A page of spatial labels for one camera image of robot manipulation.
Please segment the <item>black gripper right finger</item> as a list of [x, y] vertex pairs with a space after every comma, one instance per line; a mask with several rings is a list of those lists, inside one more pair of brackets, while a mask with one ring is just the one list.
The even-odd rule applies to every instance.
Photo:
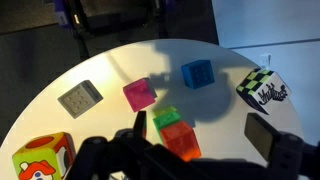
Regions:
[[257, 113], [248, 113], [244, 134], [263, 159], [269, 161], [280, 133]]

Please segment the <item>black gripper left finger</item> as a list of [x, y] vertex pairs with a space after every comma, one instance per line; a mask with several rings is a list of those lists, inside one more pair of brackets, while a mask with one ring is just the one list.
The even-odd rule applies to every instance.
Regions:
[[147, 134], [147, 113], [145, 111], [139, 111], [137, 113], [133, 131], [140, 135], [142, 138], [146, 137]]

